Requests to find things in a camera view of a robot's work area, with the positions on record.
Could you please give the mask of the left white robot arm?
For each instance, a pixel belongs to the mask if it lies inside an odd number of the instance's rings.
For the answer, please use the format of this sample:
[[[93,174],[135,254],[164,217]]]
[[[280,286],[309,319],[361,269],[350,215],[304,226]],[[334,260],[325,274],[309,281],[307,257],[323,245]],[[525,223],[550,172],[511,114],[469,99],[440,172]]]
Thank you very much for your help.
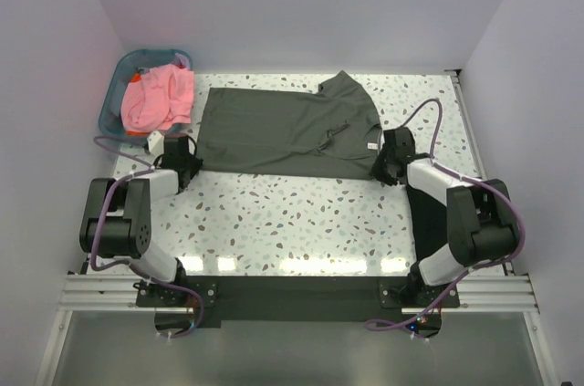
[[[162,135],[143,155],[125,152],[129,141],[97,136],[100,148],[130,160],[121,176],[92,180],[79,230],[79,244],[94,272],[126,266],[158,285],[158,297],[169,306],[181,305],[189,284],[180,259],[153,240],[151,205],[186,190],[203,167],[194,138],[185,133]]]

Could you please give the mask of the dark green t-shirt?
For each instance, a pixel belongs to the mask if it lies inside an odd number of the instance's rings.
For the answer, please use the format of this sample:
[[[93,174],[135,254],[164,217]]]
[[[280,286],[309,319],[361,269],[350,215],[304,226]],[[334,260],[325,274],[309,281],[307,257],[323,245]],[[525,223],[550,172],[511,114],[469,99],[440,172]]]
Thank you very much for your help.
[[[197,143],[208,171],[368,180],[380,134],[369,93],[341,71],[314,94],[212,88]]]

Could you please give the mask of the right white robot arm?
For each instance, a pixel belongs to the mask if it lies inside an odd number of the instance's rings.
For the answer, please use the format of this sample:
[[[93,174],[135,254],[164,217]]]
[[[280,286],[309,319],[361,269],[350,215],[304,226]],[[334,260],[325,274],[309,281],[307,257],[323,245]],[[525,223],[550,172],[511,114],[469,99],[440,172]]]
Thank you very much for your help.
[[[505,183],[463,176],[416,151],[407,128],[383,132],[372,176],[405,187],[416,262],[402,290],[416,306],[428,306],[439,286],[475,266],[501,261],[521,241],[518,216]]]

